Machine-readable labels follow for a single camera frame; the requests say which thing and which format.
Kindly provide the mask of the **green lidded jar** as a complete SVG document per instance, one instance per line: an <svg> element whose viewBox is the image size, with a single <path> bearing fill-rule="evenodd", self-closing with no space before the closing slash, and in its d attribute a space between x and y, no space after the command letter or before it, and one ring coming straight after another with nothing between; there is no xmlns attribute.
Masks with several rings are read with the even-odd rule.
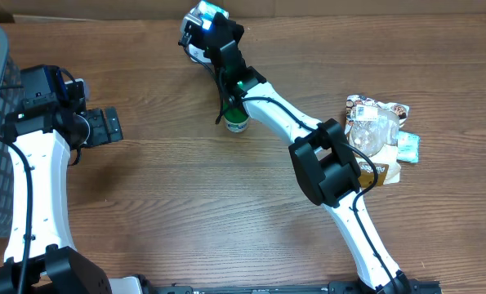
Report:
<svg viewBox="0 0 486 294"><path fill-rule="evenodd" d="M229 131L239 133L248 128L249 117L244 109L231 105L224 105L223 119Z"/></svg>

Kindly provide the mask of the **brown white snack pouch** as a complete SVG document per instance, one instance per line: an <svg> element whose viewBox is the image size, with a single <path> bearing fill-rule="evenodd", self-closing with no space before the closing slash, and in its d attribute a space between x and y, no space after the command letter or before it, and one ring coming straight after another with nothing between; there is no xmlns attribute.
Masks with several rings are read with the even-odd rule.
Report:
<svg viewBox="0 0 486 294"><path fill-rule="evenodd" d="M379 185L399 182L398 135L409 110L407 105L395 102L383 103L361 95L347 97L346 138L375 165L372 168L365 159L356 157L361 169L359 182L364 188L372 183L374 170L379 174Z"/></svg>

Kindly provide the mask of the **teal white tissue pack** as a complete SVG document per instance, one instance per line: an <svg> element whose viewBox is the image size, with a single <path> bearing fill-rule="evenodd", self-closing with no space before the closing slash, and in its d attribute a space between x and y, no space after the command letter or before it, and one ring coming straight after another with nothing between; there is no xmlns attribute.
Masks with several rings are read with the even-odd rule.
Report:
<svg viewBox="0 0 486 294"><path fill-rule="evenodd" d="M416 134L399 131L397 159L407 163L418 163L421 138Z"/></svg>

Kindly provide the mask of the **teal white small packet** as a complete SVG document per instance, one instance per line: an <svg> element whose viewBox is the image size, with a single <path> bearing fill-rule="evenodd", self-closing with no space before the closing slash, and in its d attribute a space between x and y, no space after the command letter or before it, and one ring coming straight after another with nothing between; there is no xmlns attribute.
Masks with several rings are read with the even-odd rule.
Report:
<svg viewBox="0 0 486 294"><path fill-rule="evenodd" d="M201 1L198 5L198 14L201 19L212 20L216 13L221 13L226 19L229 18L229 12L207 1Z"/></svg>

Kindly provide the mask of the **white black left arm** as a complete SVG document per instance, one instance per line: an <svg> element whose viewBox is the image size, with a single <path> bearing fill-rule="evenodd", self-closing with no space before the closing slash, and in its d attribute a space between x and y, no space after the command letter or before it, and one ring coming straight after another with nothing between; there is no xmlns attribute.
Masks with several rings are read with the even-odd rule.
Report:
<svg viewBox="0 0 486 294"><path fill-rule="evenodd" d="M78 252L69 227L67 170L72 151L121 140L113 109L86 108L87 85L35 78L9 113L2 142L13 178L11 234L0 293L150 293L139 275L108 278Z"/></svg>

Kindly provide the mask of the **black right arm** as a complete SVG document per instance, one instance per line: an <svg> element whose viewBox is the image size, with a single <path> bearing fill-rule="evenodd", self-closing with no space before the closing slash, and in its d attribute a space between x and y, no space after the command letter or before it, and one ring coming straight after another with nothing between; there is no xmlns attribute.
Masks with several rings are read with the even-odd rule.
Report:
<svg viewBox="0 0 486 294"><path fill-rule="evenodd" d="M362 293L410 293L405 273L384 247L366 209L358 158L339 122L303 114L287 102L264 76L246 65L239 50L244 28L219 7L195 7L181 23L178 42L186 53L201 51L192 60L214 79L220 97L218 119L231 110L266 125L288 144L297 183L316 206L334 220L354 259Z"/></svg>

